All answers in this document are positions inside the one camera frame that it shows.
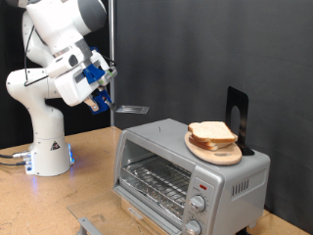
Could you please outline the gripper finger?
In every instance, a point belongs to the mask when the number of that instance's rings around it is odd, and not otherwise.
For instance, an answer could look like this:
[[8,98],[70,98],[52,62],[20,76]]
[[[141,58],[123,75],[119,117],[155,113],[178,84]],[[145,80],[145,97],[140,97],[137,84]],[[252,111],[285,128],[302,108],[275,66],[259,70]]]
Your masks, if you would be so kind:
[[85,100],[84,100],[84,103],[86,105],[89,106],[89,108],[93,111],[93,112],[98,112],[99,111],[99,106],[98,104],[90,97],[87,97]]

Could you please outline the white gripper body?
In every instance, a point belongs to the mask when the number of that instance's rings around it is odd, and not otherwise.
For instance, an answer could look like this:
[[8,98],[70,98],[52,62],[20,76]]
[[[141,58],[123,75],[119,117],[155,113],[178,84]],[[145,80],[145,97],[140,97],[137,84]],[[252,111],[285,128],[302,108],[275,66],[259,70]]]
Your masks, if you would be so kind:
[[69,106],[76,106],[87,97],[93,99],[92,93],[112,80],[110,69],[103,56],[94,49],[86,62],[57,76],[54,79],[55,87]]

